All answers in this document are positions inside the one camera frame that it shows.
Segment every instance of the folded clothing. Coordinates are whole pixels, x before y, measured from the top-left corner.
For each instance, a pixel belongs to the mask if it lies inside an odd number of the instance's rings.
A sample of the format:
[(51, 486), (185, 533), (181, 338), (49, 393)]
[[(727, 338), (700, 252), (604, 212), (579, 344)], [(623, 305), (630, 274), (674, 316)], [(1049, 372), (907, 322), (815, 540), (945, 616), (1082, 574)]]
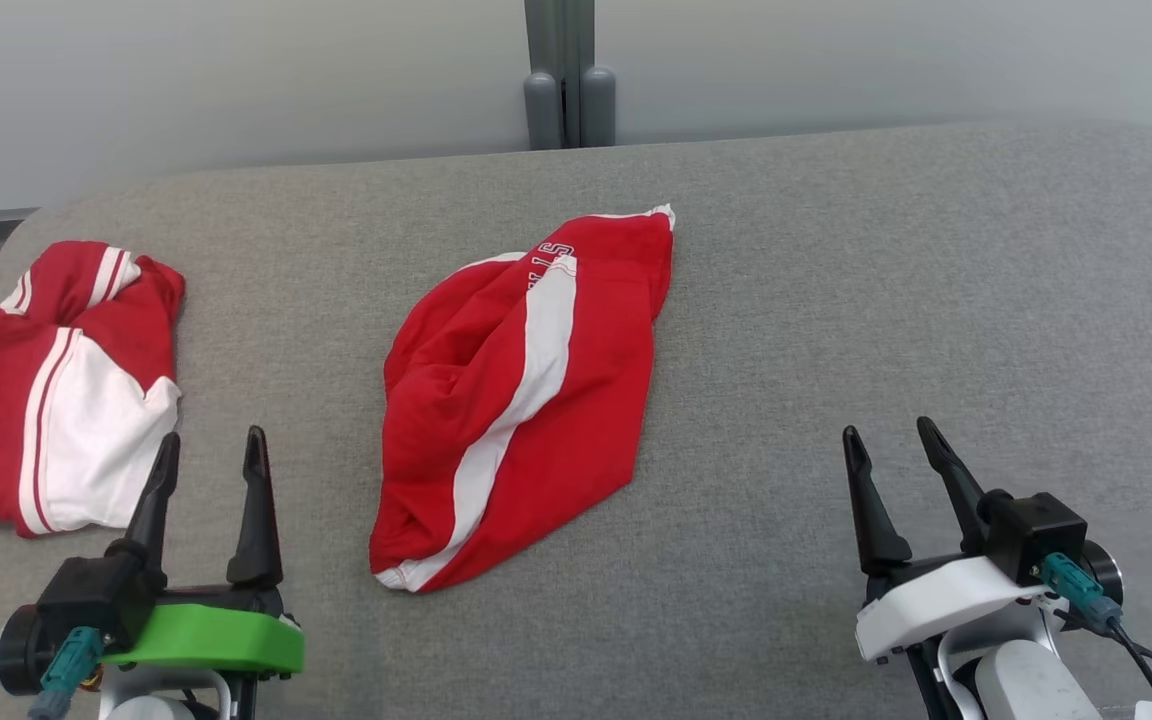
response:
[(473, 578), (630, 482), (673, 223), (668, 205), (577, 218), (416, 305), (384, 369), (387, 588)]
[(0, 304), (0, 521), (126, 528), (177, 418), (184, 279), (103, 242), (50, 247)]

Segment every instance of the metal bracket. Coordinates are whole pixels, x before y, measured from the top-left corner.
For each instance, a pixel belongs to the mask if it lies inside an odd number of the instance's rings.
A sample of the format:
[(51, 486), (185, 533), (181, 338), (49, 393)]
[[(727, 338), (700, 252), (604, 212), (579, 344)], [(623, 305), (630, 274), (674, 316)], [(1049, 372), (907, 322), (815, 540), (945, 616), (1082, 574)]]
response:
[(594, 67), (594, 0), (524, 0), (532, 150), (616, 143), (616, 76)]

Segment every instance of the camera lens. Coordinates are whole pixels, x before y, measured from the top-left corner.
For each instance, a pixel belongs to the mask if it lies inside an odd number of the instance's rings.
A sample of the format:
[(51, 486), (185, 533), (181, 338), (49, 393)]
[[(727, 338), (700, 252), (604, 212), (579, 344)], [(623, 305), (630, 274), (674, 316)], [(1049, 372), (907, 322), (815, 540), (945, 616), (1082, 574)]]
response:
[(1114, 556), (1100, 544), (1083, 541), (1083, 560), (1079, 562), (1097, 583), (1101, 583), (1112, 601), (1123, 605), (1123, 571), (1119, 570)]
[(14, 696), (41, 692), (41, 674), (54, 655), (37, 607), (20, 606), (0, 634), (0, 684)]

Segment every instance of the clothing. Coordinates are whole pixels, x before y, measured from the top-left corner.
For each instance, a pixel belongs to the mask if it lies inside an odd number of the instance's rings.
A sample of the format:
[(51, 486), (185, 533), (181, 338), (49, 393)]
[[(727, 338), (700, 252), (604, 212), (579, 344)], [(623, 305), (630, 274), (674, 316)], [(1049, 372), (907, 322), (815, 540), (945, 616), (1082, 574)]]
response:
[(0, 304), (0, 521), (22, 537), (126, 528), (177, 418), (184, 279), (101, 242), (58, 242)]
[(630, 482), (673, 223), (668, 205), (577, 218), (416, 305), (384, 366), (387, 588), (473, 578)]

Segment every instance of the robotic arm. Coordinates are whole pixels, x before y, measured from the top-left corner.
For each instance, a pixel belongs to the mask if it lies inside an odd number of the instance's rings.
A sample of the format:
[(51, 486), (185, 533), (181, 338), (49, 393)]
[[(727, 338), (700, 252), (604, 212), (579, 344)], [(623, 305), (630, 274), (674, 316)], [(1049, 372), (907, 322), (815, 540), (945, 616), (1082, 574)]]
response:
[(1152, 652), (1121, 626), (1123, 574), (1087, 539), (1087, 522), (1049, 493), (983, 492), (932, 419), (918, 419), (918, 434), (963, 533), (954, 555), (914, 560), (870, 478), (861, 434), (842, 434), (869, 577), (856, 616), (861, 657), (887, 665), (903, 655), (931, 720), (1100, 719), (1056, 651), (1068, 629), (1123, 644), (1152, 687), (1140, 659)]
[[(38, 696), (31, 720), (60, 720), (78, 688), (100, 692), (100, 720), (251, 720), (262, 680), (305, 666), (305, 635), (285, 611), (270, 453), (247, 434), (238, 547), (225, 584), (167, 588), (162, 537), (177, 486), (180, 438), (159, 447), (132, 523), (101, 558), (70, 558), (38, 602), (0, 635), (0, 684)], [(215, 707), (195, 689), (214, 689)], [(183, 700), (157, 692), (177, 691)]]

